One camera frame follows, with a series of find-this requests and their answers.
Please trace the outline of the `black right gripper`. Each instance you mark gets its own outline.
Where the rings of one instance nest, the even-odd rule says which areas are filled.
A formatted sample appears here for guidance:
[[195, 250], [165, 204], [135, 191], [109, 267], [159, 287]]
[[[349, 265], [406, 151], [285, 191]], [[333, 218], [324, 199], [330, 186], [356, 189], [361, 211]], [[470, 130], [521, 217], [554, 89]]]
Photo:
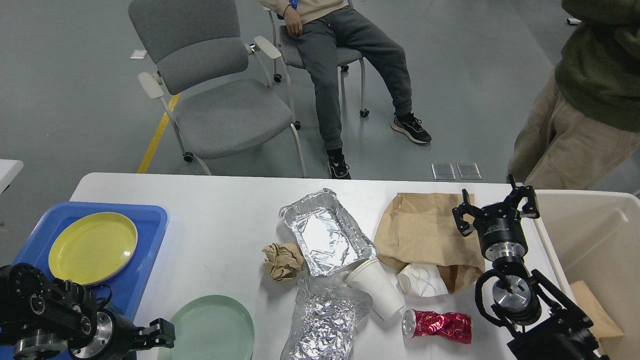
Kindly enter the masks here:
[[541, 216], [534, 187], [516, 182], [512, 174], [507, 174], [507, 180], [511, 191], [496, 205], [498, 218], [481, 219], [482, 209], [471, 203], [466, 189], [461, 191], [462, 202], [452, 208], [459, 233], [468, 237], [476, 230], [482, 257], [490, 262], [505, 256], [523, 258], [528, 244], [520, 220]]

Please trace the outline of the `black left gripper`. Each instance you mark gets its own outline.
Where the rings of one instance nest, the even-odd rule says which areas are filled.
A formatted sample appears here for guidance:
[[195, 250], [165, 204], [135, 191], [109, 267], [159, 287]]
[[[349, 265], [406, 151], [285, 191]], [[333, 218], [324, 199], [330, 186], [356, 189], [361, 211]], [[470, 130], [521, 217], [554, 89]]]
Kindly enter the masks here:
[[135, 326], [128, 317], [109, 310], [98, 311], [93, 339], [84, 347], [71, 348], [72, 360], [136, 360], [139, 351], [154, 347], [173, 349], [175, 326], [159, 317], [147, 327]]

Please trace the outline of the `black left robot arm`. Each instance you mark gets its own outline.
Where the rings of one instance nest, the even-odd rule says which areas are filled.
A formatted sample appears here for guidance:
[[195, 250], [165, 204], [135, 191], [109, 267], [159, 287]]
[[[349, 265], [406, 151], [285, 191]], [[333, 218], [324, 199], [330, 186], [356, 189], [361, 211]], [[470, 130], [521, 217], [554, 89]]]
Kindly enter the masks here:
[[[98, 297], [96, 289], [108, 289]], [[18, 263], [0, 271], [1, 345], [14, 360], [135, 360], [137, 353], [175, 345], [173, 323], [158, 318], [136, 326], [111, 306], [108, 284], [84, 286], [46, 278], [37, 267]]]

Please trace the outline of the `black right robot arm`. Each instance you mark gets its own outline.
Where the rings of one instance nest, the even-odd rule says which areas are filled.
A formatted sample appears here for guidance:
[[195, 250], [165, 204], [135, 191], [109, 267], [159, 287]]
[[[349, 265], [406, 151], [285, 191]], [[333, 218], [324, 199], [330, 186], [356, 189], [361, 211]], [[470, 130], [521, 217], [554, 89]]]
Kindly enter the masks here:
[[528, 244], [522, 219], [539, 219], [534, 187], [509, 175], [510, 193], [501, 202], [477, 207], [463, 189], [452, 209], [462, 236], [476, 232], [482, 257], [491, 263], [476, 281], [474, 302], [480, 315], [506, 328], [517, 360], [606, 360], [590, 328], [594, 322], [537, 269], [527, 269]]

